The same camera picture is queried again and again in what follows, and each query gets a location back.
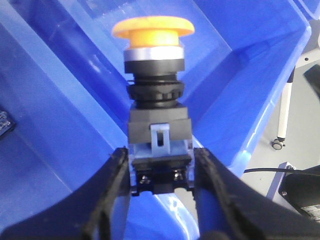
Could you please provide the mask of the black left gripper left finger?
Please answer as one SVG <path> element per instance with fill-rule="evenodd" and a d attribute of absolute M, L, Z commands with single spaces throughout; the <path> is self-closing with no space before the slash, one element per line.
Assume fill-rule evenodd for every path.
<path fill-rule="evenodd" d="M 80 188 L 7 227 L 2 240 L 122 240 L 130 205 L 129 157 L 117 148 Z"/>

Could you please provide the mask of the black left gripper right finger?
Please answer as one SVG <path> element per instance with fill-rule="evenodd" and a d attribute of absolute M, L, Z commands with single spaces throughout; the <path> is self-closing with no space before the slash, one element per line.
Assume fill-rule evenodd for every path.
<path fill-rule="evenodd" d="M 278 205 L 195 148 L 194 200 L 201 240 L 318 240 L 320 225 Z"/>

